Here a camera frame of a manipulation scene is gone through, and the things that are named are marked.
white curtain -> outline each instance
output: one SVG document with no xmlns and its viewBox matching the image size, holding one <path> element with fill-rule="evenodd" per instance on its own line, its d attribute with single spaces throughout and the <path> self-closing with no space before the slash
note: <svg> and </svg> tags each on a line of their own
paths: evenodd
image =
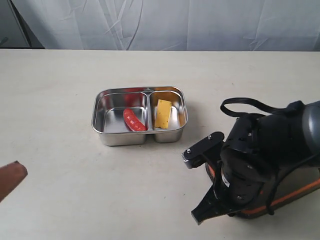
<svg viewBox="0 0 320 240">
<path fill-rule="evenodd" d="M 12 0 L 46 49 L 313 51 L 320 0 Z"/>
</svg>

metal container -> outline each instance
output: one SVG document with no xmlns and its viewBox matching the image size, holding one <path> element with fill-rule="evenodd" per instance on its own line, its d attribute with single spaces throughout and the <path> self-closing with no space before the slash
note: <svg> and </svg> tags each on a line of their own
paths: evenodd
<svg viewBox="0 0 320 240">
<path fill-rule="evenodd" d="M 154 127 L 158 100 L 172 102 L 168 129 Z M 126 108 L 133 110 L 146 131 L 131 131 L 123 117 Z M 95 98 L 92 127 L 108 146 L 143 144 L 148 134 L 158 143 L 178 141 L 188 121 L 183 93 L 176 87 L 131 87 L 108 89 Z"/>
</svg>

table surface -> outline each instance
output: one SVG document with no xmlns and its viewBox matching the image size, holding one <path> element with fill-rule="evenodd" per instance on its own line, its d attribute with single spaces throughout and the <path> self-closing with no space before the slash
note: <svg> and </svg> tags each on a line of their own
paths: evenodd
<svg viewBox="0 0 320 240">
<path fill-rule="evenodd" d="M 0 203 L 2 240 L 314 240 L 320 191 L 255 220 L 190 211 L 211 181 L 181 153 L 234 119 L 229 97 L 275 107 L 319 100 L 318 52 L 0 50 L 0 166 L 28 176 Z M 175 143 L 109 147 L 91 127 L 105 89 L 176 86 L 189 121 Z"/>
</svg>

black cable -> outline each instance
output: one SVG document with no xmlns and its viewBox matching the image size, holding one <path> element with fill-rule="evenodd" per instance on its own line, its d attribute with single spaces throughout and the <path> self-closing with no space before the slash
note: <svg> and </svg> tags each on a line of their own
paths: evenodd
<svg viewBox="0 0 320 240">
<path fill-rule="evenodd" d="M 220 109 L 223 113 L 230 117 L 234 118 L 239 118 L 244 115 L 247 115 L 247 112 L 236 112 L 236 111 L 231 111 L 228 108 L 226 108 L 225 105 L 227 104 L 246 104 L 246 105 L 251 105 L 261 111 L 264 111 L 269 114 L 285 114 L 288 111 L 288 108 L 275 108 L 272 106 L 268 106 L 258 100 L 248 98 L 248 97 L 234 97 L 234 98 L 228 98 L 224 100 L 220 106 Z"/>
<path fill-rule="evenodd" d="M 277 190 L 278 190 L 278 186 L 280 185 L 280 183 L 289 175 L 291 174 L 294 170 L 300 168 L 301 166 L 303 166 L 304 164 L 306 164 L 307 162 L 313 160 L 314 158 L 320 156 L 320 151 L 309 156 L 306 157 L 305 159 L 299 161 L 298 163 L 296 163 L 295 165 L 293 165 L 292 167 L 288 168 L 287 171 L 279 178 L 275 181 L 275 183 L 273 184 L 273 187 L 271 189 L 271 192 L 265 202 L 265 208 L 266 211 L 268 212 L 268 214 L 270 215 L 274 215 L 275 211 L 271 209 L 271 204 L 276 196 Z"/>
</svg>

cheese slice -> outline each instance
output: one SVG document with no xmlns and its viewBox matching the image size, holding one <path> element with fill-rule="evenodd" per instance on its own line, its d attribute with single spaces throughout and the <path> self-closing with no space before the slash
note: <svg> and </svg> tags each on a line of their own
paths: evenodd
<svg viewBox="0 0 320 240">
<path fill-rule="evenodd" d="M 158 100 L 156 109 L 155 123 L 156 128 L 167 129 L 169 124 L 169 117 L 172 103 L 166 100 Z"/>
</svg>

